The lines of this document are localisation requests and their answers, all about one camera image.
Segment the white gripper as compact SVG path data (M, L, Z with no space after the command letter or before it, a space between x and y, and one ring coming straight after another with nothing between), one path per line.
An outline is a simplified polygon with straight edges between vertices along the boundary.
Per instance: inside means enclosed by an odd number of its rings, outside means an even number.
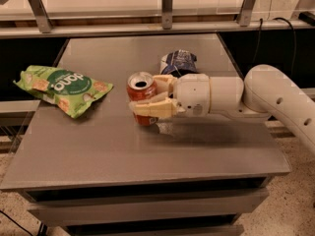
M210 78L205 74L187 74L178 80L172 75L155 75L157 92L173 93L157 102L131 101L129 107L135 115L170 118L204 117L210 111Z

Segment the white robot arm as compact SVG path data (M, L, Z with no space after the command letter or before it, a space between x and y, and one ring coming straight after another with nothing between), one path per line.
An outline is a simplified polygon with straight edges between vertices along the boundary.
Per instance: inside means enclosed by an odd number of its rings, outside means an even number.
M148 119L220 114L259 122L273 116L315 152L315 101L273 66L257 65L243 79L138 72L128 78L127 91L131 111Z

